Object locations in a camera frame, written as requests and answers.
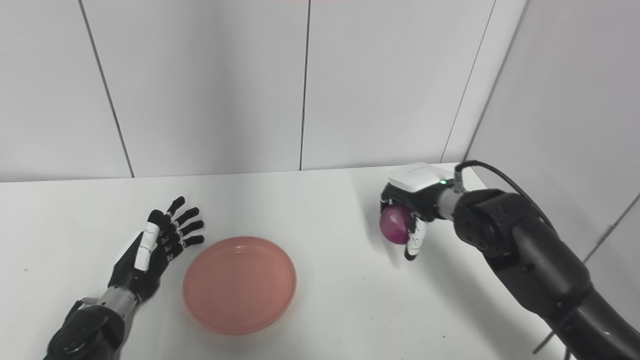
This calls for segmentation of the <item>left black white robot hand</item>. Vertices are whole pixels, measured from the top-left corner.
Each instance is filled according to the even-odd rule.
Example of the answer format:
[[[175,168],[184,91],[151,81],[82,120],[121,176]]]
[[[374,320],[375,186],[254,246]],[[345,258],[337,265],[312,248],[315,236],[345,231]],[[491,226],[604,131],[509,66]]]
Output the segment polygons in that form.
[[[185,197],[179,196],[167,210],[150,212],[143,230],[115,263],[108,288],[129,291],[138,304],[144,303],[158,291],[169,263],[187,248],[204,243],[203,235],[194,234],[205,227],[202,219],[196,219],[200,210],[182,211],[185,203]]]

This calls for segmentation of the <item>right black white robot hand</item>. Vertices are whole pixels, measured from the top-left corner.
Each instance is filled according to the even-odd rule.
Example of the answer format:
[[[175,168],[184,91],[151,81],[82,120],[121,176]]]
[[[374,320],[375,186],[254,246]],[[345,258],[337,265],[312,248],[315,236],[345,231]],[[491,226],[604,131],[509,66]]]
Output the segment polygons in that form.
[[[416,162],[391,171],[381,192],[379,228],[391,243],[404,246],[404,257],[418,257],[430,223],[453,221],[460,198],[453,175],[437,166]]]

